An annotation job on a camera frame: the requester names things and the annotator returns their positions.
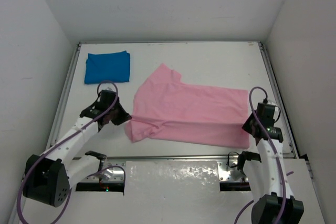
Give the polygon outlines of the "blue folded t shirt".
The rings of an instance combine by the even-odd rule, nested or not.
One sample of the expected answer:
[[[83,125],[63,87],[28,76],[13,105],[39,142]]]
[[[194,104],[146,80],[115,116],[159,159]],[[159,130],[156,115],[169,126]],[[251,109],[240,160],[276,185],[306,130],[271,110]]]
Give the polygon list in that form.
[[[127,51],[88,54],[84,83],[99,84],[102,81],[129,82],[130,65],[131,57]]]

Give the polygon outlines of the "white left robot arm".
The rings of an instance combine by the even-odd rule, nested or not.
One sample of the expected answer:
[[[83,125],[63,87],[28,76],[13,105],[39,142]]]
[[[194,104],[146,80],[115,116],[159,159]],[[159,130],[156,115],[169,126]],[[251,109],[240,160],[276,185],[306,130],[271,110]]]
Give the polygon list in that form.
[[[100,91],[94,103],[82,110],[70,130],[54,146],[27,160],[21,194],[59,207],[73,186],[103,169],[107,157],[95,151],[87,151],[74,160],[83,146],[105,125],[121,125],[131,118],[120,104],[117,92]]]

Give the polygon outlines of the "pink t shirt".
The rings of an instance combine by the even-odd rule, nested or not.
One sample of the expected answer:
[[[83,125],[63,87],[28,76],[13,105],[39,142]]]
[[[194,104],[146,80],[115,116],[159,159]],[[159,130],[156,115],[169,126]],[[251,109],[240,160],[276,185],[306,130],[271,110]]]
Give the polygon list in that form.
[[[138,88],[125,133],[133,143],[150,138],[247,149],[247,96],[247,90],[184,84],[161,64]]]

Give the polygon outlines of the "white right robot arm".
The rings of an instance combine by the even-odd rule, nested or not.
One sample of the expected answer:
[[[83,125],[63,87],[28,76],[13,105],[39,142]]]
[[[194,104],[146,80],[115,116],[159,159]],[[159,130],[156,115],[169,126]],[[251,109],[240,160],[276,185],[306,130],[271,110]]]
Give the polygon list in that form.
[[[282,155],[281,129],[271,124],[260,125],[251,115],[243,130],[256,140],[258,152],[243,151],[237,169],[249,181],[253,194],[252,223],[299,223],[304,213],[303,202],[296,200],[290,188]]]

